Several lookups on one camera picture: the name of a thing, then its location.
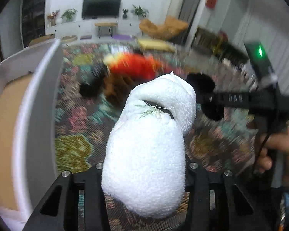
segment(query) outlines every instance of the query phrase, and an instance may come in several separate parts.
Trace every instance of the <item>green light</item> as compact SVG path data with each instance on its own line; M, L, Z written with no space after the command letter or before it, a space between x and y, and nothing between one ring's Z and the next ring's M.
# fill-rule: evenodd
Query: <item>green light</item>
M262 57L262 49L260 46L259 46L259 55Z

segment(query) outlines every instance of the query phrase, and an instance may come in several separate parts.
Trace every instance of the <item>white cabinet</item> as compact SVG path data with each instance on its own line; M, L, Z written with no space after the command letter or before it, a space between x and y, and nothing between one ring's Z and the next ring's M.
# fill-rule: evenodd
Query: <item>white cabinet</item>
M97 37L97 27L95 23L99 22L117 22L118 27L114 29L114 34L137 35L140 33L139 20L133 19L92 19L63 23L53 27L46 28L46 34L55 34L56 37L77 35L78 38L84 35L92 35ZM103 32L107 35L108 28L103 28Z

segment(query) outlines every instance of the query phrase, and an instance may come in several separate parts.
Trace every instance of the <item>floral carpet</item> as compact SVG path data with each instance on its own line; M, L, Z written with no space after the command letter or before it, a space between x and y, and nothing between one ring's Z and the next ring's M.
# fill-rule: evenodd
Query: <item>floral carpet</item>
M82 44L63 49L64 68L55 118L55 147L60 172L85 171L105 157L108 136L120 116L120 110L107 102L103 93L94 99L82 98L79 83L90 78L92 65L101 62L113 47L121 45L130 48L135 43ZM215 59L208 58L205 63L197 63L197 60L190 59L184 53L151 51L145 54L151 54L169 66L162 73L173 70L185 79L188 72L201 71L216 82L216 90L248 89L240 74L234 74L229 67ZM247 130L247 121L246 110L227 108L224 119L214 122L197 105L193 128L185 137L186 153L190 158L199 159L209 171L229 169L239 173L253 154L252 139L255 132ZM79 230L84 230L83 196L83 193L79 194ZM170 230L185 220L188 193L176 212L165 219L141 218L110 196L105 196L105 200L112 230Z

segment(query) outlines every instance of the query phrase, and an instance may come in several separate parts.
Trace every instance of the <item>television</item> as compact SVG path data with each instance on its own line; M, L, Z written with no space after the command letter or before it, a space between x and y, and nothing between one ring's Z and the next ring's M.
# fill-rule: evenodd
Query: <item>television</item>
M83 0L82 18L118 17L121 0Z

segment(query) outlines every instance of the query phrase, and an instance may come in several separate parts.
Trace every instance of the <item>orange chair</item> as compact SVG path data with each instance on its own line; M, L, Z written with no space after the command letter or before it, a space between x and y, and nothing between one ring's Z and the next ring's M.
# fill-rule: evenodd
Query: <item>orange chair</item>
M172 16L167 16L162 25L155 25L149 19L143 19L139 24L139 28L151 38L167 41L186 30L188 23Z

